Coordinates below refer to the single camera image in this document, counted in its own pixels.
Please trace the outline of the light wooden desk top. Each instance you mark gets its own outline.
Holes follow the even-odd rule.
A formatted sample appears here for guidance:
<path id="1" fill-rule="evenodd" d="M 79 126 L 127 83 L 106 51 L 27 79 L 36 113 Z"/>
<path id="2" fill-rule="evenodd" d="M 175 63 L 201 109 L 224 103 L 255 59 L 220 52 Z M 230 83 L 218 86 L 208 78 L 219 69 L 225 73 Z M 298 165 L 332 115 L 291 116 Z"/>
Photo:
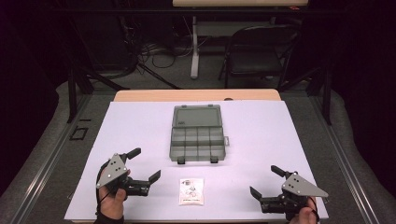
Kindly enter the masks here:
<path id="1" fill-rule="evenodd" d="M 172 0 L 174 7 L 304 7 L 310 0 Z"/>

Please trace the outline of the black folding chair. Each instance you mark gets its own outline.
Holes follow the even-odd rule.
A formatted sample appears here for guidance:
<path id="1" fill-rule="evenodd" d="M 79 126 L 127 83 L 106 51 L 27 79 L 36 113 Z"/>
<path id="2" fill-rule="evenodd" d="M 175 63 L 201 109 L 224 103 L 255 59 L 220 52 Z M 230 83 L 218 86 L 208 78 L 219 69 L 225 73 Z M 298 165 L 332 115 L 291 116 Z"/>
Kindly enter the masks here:
<path id="1" fill-rule="evenodd" d="M 229 77 L 278 77 L 277 88 L 285 83 L 290 56 L 301 38 L 290 24 L 242 28 L 229 39 L 218 80 Z"/>

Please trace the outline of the metal floor rail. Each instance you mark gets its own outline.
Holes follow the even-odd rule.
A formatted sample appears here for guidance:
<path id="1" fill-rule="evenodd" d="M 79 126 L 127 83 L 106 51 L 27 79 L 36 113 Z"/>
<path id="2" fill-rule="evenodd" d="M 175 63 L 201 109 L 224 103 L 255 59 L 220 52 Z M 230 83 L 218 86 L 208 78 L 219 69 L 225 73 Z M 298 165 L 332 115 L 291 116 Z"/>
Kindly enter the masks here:
<path id="1" fill-rule="evenodd" d="M 326 134 L 330 138 L 332 143 L 332 150 L 334 157 L 338 163 L 339 169 L 342 172 L 349 191 L 358 206 L 361 216 L 365 224 L 380 224 L 375 211 L 369 202 L 369 199 L 363 189 L 361 182 L 359 181 L 356 173 L 354 172 L 351 163 L 349 162 L 344 148 L 341 145 L 339 138 L 337 137 L 332 125 L 329 125 L 327 120 L 322 115 L 322 106 L 318 97 L 309 98 L 314 110 L 318 116 L 318 119 L 323 126 Z"/>
<path id="2" fill-rule="evenodd" d="M 77 113 L 68 122 L 68 98 L 65 95 L 60 97 L 59 104 L 48 127 L 7 188 L 7 192 L 12 196 L 9 204 L 13 208 L 8 224 L 25 223 L 64 152 L 65 142 L 77 127 L 78 119 L 90 100 L 90 95 L 79 96 Z"/>

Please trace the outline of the grey transparent compartment box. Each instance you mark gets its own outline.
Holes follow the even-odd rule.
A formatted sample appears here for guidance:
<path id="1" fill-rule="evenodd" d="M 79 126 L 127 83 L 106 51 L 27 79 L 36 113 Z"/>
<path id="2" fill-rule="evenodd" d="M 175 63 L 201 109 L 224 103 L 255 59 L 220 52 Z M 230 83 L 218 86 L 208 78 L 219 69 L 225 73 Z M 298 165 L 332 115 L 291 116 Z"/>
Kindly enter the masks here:
<path id="1" fill-rule="evenodd" d="M 174 108 L 171 161 L 218 163 L 226 157 L 220 105 L 179 105 Z"/>

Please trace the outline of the small white printed packet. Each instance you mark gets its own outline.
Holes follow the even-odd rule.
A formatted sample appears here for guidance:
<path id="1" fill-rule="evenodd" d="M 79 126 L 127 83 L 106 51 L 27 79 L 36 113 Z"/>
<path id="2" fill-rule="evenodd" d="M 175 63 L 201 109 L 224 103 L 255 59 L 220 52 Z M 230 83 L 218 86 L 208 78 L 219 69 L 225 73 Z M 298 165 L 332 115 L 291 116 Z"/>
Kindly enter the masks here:
<path id="1" fill-rule="evenodd" d="M 183 178 L 179 180 L 179 204 L 203 205 L 205 181 L 202 178 Z"/>

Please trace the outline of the white table mat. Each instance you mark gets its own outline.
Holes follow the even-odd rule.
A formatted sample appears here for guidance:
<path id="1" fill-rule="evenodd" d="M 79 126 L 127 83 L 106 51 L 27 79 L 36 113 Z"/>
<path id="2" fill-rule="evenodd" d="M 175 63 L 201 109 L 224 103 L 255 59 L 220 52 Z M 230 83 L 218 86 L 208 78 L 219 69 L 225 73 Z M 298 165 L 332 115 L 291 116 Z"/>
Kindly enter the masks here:
<path id="1" fill-rule="evenodd" d="M 283 178 L 270 167 L 298 172 L 314 179 L 286 104 L 282 101 L 223 101 L 223 129 L 230 144 L 226 157 L 179 165 L 169 158 L 175 103 L 113 102 L 93 144 L 66 218 L 89 222 L 96 218 L 95 184 L 100 166 L 114 153 L 140 147 L 128 161 L 135 179 L 157 171 L 161 178 L 146 197 L 131 197 L 125 204 L 126 220 L 137 222 L 249 222 L 282 221 L 282 214 L 264 214 L 251 194 L 253 187 L 265 197 L 280 193 Z M 179 180 L 205 181 L 203 205 L 179 204 Z"/>

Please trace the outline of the black metal stand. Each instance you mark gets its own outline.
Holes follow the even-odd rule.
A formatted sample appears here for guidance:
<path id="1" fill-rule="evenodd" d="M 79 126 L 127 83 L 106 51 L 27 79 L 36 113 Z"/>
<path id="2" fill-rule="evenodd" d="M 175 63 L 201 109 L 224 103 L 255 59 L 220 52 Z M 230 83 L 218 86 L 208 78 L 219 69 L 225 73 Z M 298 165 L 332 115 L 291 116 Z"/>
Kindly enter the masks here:
<path id="1" fill-rule="evenodd" d="M 320 66 L 310 69 L 308 72 L 282 84 L 278 90 L 285 91 L 297 85 L 303 80 L 310 78 L 306 93 L 309 96 L 317 96 L 322 92 L 321 115 L 328 125 L 331 125 L 331 91 L 332 91 L 332 64 L 330 62 L 322 63 Z"/>
<path id="2" fill-rule="evenodd" d="M 94 87 L 90 82 L 91 77 L 99 80 L 100 82 L 115 91 L 125 90 L 125 87 L 122 87 L 121 85 L 116 84 L 110 79 L 99 75 L 93 70 L 78 63 L 71 63 L 67 80 L 69 95 L 69 118 L 67 121 L 68 123 L 71 123 L 78 113 L 77 89 L 80 89 L 83 94 L 90 95 L 93 93 Z"/>

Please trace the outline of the person's left hand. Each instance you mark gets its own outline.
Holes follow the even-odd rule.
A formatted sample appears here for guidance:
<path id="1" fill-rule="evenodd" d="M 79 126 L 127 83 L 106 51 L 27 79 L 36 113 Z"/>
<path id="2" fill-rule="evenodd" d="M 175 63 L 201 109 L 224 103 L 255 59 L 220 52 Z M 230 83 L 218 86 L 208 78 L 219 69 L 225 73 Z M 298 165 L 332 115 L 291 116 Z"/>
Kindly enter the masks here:
<path id="1" fill-rule="evenodd" d="M 98 190 L 99 209 L 101 213 L 107 217 L 119 219 L 124 217 L 123 203 L 127 197 L 124 189 L 118 189 L 116 194 L 111 194 L 107 187 L 101 187 Z"/>

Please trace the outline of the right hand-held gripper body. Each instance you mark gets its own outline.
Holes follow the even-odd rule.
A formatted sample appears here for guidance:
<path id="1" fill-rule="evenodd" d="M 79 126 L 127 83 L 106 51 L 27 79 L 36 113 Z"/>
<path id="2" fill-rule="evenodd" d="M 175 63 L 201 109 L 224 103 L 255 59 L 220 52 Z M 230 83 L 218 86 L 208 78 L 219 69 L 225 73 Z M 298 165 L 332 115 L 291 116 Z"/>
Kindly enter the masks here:
<path id="1" fill-rule="evenodd" d="M 327 198 L 329 194 L 301 177 L 297 172 L 285 171 L 286 181 L 282 184 L 282 193 L 276 197 L 262 197 L 260 205 L 263 213 L 285 214 L 286 220 L 298 215 L 306 206 L 309 197 Z"/>

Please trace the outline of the person's right hand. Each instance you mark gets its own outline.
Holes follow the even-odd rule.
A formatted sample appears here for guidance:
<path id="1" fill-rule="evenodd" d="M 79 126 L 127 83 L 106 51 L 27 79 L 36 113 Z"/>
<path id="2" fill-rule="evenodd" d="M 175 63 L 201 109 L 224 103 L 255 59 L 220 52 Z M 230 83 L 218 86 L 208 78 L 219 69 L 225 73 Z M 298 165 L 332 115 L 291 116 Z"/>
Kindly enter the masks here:
<path id="1" fill-rule="evenodd" d="M 303 207 L 298 215 L 295 215 L 289 224 L 317 224 L 317 204 L 316 199 L 309 197 L 306 206 Z"/>

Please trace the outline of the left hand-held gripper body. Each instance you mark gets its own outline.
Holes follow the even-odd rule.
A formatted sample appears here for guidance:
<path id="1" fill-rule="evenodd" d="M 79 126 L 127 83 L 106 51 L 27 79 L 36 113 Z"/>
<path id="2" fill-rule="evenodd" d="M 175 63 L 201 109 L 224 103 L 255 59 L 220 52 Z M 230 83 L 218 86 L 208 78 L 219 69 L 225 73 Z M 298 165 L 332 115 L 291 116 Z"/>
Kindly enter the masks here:
<path id="1" fill-rule="evenodd" d="M 96 188 L 107 187 L 111 194 L 116 194 L 118 189 L 124 189 L 128 196 L 148 196 L 150 183 L 143 180 L 133 180 L 128 175 L 126 167 L 127 153 L 115 153 L 105 162 L 98 173 Z"/>

